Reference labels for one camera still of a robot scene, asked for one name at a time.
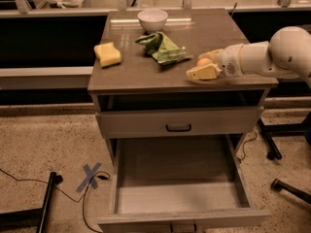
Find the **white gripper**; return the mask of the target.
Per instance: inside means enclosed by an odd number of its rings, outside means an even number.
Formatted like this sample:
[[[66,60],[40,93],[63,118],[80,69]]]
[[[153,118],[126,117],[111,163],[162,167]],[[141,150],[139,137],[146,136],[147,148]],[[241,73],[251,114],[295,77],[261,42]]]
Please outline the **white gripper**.
[[[225,49],[211,50],[198,56],[198,59],[208,58],[216,64],[210,63],[188,69],[186,74],[192,80],[213,80],[223,71],[225,77],[241,77],[240,51],[243,44],[232,45]]]

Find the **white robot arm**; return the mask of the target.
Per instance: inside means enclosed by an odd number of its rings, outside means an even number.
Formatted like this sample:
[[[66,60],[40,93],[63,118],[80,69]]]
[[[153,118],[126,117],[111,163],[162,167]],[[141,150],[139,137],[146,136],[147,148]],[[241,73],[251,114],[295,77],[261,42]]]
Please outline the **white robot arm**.
[[[278,30],[269,41],[231,45],[204,52],[187,70],[196,83],[256,74],[276,79],[303,79],[311,86],[311,34],[297,26]]]

